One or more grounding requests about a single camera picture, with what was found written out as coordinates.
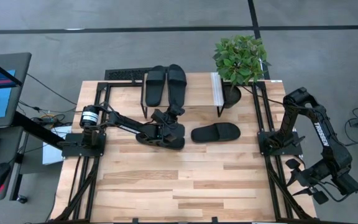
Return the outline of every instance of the potted plant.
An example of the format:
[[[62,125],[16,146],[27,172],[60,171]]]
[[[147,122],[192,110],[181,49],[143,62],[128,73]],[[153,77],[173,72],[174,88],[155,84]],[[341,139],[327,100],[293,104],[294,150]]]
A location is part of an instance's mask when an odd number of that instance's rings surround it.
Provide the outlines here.
[[[231,108],[241,99],[241,91],[236,85],[248,85],[249,80],[256,82],[264,73],[262,63],[266,62],[266,51],[260,39],[253,35],[237,35],[234,38],[222,38],[216,44],[214,59],[221,78],[230,82],[224,86],[225,108]]]

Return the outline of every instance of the black plant pot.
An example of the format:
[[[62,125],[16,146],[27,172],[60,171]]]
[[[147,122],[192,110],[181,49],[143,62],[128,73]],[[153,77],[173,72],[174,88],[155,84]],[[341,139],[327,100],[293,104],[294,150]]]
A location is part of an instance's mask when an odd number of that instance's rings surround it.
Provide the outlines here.
[[[231,86],[224,86],[224,96],[226,100],[224,102],[225,108],[231,108],[241,99],[241,91],[238,87],[234,87],[231,90]]]

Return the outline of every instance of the black floor line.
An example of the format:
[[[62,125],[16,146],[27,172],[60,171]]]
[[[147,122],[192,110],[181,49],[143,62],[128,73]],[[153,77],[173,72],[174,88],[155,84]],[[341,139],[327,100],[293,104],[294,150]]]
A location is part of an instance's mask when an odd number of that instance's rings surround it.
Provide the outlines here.
[[[90,29],[16,29],[0,30],[0,34],[97,34],[126,32],[188,32],[188,31],[242,31],[252,30],[260,38],[260,31],[280,30],[358,30],[351,26],[198,26],[198,27],[133,27],[133,28],[90,28]]]
[[[92,29],[30,29],[0,30],[0,34],[84,34],[118,32],[178,32],[178,31],[235,31],[253,30],[251,26],[197,26],[197,27],[134,27],[134,28],[92,28]]]
[[[358,25],[343,26],[260,26],[258,30],[358,30]]]
[[[248,0],[248,7],[249,7],[249,12],[251,15],[251,20],[252,20],[252,27],[254,28],[254,35],[256,39],[262,38],[260,36],[260,30],[259,30],[259,25],[258,25],[258,18],[256,16],[256,11],[255,11],[255,5],[254,5],[254,1],[253,0]],[[270,74],[269,74],[269,70],[267,68],[266,65],[262,65],[262,68],[264,71],[266,71],[264,73],[264,78],[266,80],[270,79]]]

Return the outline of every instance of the white paper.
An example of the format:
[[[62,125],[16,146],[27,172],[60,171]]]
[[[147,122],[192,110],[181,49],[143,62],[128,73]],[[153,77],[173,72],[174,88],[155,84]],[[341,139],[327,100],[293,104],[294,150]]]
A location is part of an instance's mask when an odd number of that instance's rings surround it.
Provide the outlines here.
[[[58,128],[52,128],[51,132],[59,135],[63,139],[66,139],[67,133],[71,133],[71,126],[64,126]],[[62,150],[59,150],[53,146],[43,143],[43,152],[42,152],[42,164],[49,165],[56,162],[63,161],[62,159]]]

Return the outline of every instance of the green leaves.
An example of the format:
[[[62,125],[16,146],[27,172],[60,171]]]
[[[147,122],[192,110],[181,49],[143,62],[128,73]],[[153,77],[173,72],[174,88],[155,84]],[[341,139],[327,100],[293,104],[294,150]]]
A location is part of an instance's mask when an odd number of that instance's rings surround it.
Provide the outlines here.
[[[219,75],[230,80],[232,85],[248,84],[251,78],[257,81],[264,71],[260,63],[266,62],[267,53],[261,39],[254,36],[237,35],[231,39],[222,38],[216,44],[213,59],[215,60]]]
[[[223,59],[223,63],[225,66],[228,66],[228,67],[230,67],[232,65],[231,61],[227,58]]]
[[[246,68],[241,68],[239,70],[239,73],[246,77],[246,76],[249,76],[251,74],[251,71],[249,69],[246,69]]]

